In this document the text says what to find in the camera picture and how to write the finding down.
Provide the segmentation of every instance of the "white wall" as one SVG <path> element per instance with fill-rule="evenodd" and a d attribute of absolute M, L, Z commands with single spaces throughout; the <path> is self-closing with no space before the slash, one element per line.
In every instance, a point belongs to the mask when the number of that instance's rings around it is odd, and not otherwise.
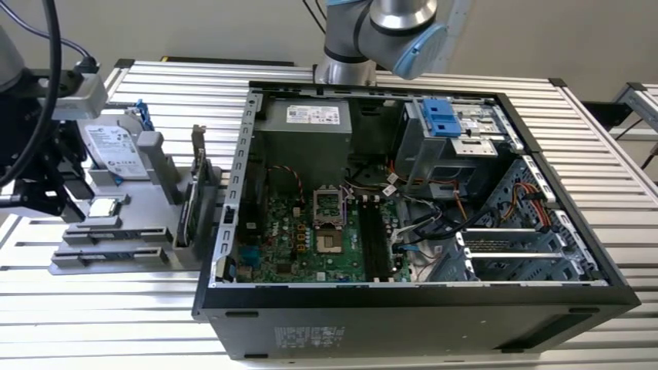
<path fill-rule="evenodd" d="M 6 0 L 24 20 L 45 29 L 40 0 Z M 64 37 L 104 63 L 161 56 L 317 63 L 324 36 L 298 0 L 57 0 Z M 24 32 L 0 11 L 30 67 L 46 67 L 46 42 Z M 78 60 L 65 52 L 65 64 Z"/>
<path fill-rule="evenodd" d="M 580 99 L 658 82 L 656 0 L 475 0 L 448 72 L 560 77 Z"/>

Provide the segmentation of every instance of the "chip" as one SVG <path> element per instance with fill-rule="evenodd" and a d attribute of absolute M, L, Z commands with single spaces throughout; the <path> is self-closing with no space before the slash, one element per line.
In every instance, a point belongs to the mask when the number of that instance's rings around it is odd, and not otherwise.
<path fill-rule="evenodd" d="M 290 274 L 292 265 L 290 264 L 276 264 L 276 274 Z"/>

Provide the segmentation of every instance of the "blue drive latch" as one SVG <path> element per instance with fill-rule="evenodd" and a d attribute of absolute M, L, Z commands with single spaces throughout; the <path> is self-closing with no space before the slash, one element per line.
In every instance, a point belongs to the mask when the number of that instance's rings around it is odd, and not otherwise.
<path fill-rule="evenodd" d="M 423 99 L 423 116 L 429 125 L 432 136 L 457 137 L 461 125 L 453 115 L 452 105 L 445 99 Z"/>

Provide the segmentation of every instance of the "blue connector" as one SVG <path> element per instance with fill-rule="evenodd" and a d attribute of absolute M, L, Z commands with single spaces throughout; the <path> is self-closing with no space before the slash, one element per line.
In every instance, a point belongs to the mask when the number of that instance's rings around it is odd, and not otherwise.
<path fill-rule="evenodd" d="M 244 264 L 253 268 L 260 266 L 260 251 L 257 245 L 244 245 L 238 249 L 238 256 L 242 258 Z"/>
<path fill-rule="evenodd" d="M 134 104 L 134 108 L 138 109 L 140 111 L 140 116 L 141 116 L 141 128 L 145 131 L 154 131 L 153 128 L 153 123 L 150 122 L 150 114 L 148 112 L 148 106 L 145 103 L 138 99 Z"/>
<path fill-rule="evenodd" d="M 421 105 L 432 136 L 457 137 L 461 135 L 461 126 L 453 116 L 449 102 L 445 99 L 423 99 Z"/>

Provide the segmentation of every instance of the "capacitor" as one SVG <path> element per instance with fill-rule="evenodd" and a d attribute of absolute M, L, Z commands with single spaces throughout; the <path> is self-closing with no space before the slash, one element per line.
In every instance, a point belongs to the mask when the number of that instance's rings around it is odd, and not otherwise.
<path fill-rule="evenodd" d="M 401 257 L 395 257 L 395 262 L 392 265 L 395 266 L 393 268 L 396 269 L 396 271 L 401 270 Z"/>

